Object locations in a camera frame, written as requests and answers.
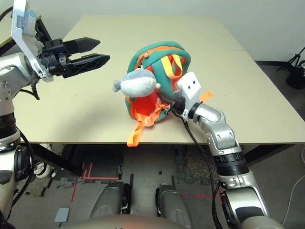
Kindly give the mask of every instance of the orange zipper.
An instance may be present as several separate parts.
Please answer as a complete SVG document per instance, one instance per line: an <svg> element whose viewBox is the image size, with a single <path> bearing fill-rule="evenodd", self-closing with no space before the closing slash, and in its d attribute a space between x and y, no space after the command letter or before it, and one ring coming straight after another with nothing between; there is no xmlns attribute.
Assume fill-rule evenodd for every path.
<svg viewBox="0 0 305 229"><path fill-rule="evenodd" d="M150 54L152 54L152 53L155 52L155 51L161 51L161 50L167 50L167 49L178 49L178 50L181 50L181 49L179 49L179 48L177 48L177 47L174 47L174 46L159 46L159 47L157 47L157 48L153 48L153 49L150 49L150 50L148 50L148 51L145 51L145 52L143 52L143 53L138 57L138 60L137 60L136 65L135 65L135 67L134 67L133 70L136 70L136 69L142 64L141 61L142 61L143 58L144 58L144 54L145 54L145 57L147 58Z"/></svg>

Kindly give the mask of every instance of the table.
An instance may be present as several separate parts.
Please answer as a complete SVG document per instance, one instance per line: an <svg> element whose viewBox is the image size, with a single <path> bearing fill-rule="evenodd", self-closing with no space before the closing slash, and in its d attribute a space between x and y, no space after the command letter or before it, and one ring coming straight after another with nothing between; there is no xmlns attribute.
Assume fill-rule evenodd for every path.
<svg viewBox="0 0 305 229"><path fill-rule="evenodd" d="M112 82L124 77L137 50L165 40L180 43L190 53L189 71L195 72L203 92L214 93L206 103L225 113L240 144L305 142L305 122L215 17L86 15L64 40L80 37L100 40L91 53L109 54L111 59L95 71L41 82L40 101L17 95L17 125L32 143L125 144L136 121L128 115L124 95L112 91ZM206 143L199 127L191 123L190 128ZM193 142L170 115L144 129L143 143Z"/></svg>

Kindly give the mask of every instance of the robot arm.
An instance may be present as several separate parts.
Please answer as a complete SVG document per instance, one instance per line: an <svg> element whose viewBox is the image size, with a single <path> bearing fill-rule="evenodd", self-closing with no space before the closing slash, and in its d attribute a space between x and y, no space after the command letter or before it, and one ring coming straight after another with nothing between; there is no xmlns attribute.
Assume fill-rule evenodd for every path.
<svg viewBox="0 0 305 229"><path fill-rule="evenodd" d="M201 86L195 74L187 73L177 86L179 89L174 94L171 110L184 121L192 120L205 133L224 189L221 198L228 226L232 229L283 228L268 218L262 193L224 113L199 102Z"/></svg>
<svg viewBox="0 0 305 229"><path fill-rule="evenodd" d="M28 177L35 163L32 160L30 164L28 149L20 146L13 98L28 85L37 93L40 79L51 82L54 75L75 76L98 69L110 59L108 55L90 54L70 60L72 54L90 51L100 42L91 38L68 42L56 39L43 45L35 39L35 22L36 14L27 0L15 0L11 34L22 52L0 57L0 228L9 217L16 182Z"/></svg>

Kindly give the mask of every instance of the stuffed fish toy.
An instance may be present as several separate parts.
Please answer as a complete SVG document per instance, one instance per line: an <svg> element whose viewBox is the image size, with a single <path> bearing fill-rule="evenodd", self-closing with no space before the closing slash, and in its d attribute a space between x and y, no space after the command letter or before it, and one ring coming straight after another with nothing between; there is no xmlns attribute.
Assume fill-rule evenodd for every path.
<svg viewBox="0 0 305 229"><path fill-rule="evenodd" d="M150 95L160 87L151 71L138 68L125 75L121 81L114 81L112 89L114 92L121 90L128 97L139 98Z"/></svg>

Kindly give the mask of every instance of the teal backpack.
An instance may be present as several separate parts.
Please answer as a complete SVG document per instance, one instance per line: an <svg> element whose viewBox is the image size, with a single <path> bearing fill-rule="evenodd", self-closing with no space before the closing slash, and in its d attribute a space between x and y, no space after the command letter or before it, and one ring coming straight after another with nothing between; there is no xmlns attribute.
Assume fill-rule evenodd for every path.
<svg viewBox="0 0 305 229"><path fill-rule="evenodd" d="M176 82L187 73L191 56L176 42L159 42L140 49L130 61L127 73L141 67L151 71L161 85L146 97L126 97L129 115L138 121L135 131L130 135L127 145L137 146L145 126L152 126L166 117L162 112L168 104L162 104L157 92L172 98L177 90Z"/></svg>

